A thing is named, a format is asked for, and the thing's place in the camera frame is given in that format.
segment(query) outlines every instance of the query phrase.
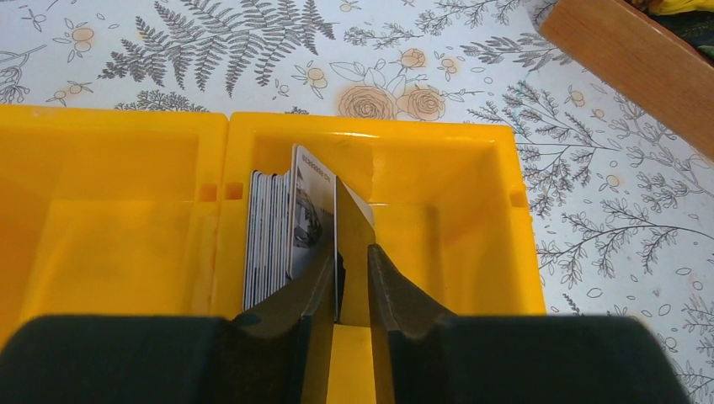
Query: floral tablecloth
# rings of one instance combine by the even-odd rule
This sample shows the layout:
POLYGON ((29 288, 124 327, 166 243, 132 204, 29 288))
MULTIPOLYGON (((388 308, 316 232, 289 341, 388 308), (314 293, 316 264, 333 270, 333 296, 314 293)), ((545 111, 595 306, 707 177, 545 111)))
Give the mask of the floral tablecloth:
POLYGON ((0 0, 0 104, 509 125, 550 312, 641 319, 714 402, 711 163, 536 33, 554 3, 0 0))

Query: yellow plastic bin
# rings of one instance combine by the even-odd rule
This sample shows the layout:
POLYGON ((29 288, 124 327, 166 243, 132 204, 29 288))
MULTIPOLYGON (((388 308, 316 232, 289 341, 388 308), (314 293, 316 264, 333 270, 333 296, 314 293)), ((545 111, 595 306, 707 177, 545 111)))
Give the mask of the yellow plastic bin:
MULTIPOLYGON (((284 173, 295 143, 440 303, 545 313, 507 127, 2 107, 0 344, 48 312, 235 316, 250 173, 284 173)), ((330 402, 374 401, 368 328, 336 326, 330 372, 330 402)))

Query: printed rose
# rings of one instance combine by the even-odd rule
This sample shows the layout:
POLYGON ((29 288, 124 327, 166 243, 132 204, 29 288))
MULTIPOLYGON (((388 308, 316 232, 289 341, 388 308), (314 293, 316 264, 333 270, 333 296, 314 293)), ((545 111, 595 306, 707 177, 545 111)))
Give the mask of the printed rose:
POLYGON ((444 97, 430 88, 418 88, 401 96, 397 105, 417 120, 438 120, 446 109, 444 97))
POLYGON ((402 53, 402 59, 400 59, 400 62, 405 67, 421 67, 426 62, 426 58, 424 57, 424 53, 422 51, 412 48, 402 53))
POLYGON ((339 102, 339 114, 351 118, 393 120, 396 113, 394 96, 377 87, 351 88, 339 102))

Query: table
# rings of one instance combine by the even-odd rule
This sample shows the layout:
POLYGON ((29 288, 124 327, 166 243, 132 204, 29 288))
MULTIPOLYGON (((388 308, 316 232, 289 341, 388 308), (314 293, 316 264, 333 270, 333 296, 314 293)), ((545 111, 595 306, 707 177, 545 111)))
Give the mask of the table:
POLYGON ((640 319, 710 402, 712 163, 536 33, 554 3, 0 0, 0 104, 510 125, 550 312, 640 319))

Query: yellow bin containing cards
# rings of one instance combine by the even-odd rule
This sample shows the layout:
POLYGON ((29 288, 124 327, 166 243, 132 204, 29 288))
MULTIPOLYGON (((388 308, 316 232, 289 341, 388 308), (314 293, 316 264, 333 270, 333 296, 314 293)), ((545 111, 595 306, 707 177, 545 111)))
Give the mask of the yellow bin containing cards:
MULTIPOLYGON (((377 242, 440 303, 545 312, 507 127, 3 106, 0 346, 45 313, 235 316, 250 174, 286 172, 294 144, 371 204, 377 242)), ((330 402, 375 399, 362 325, 336 326, 330 402)))

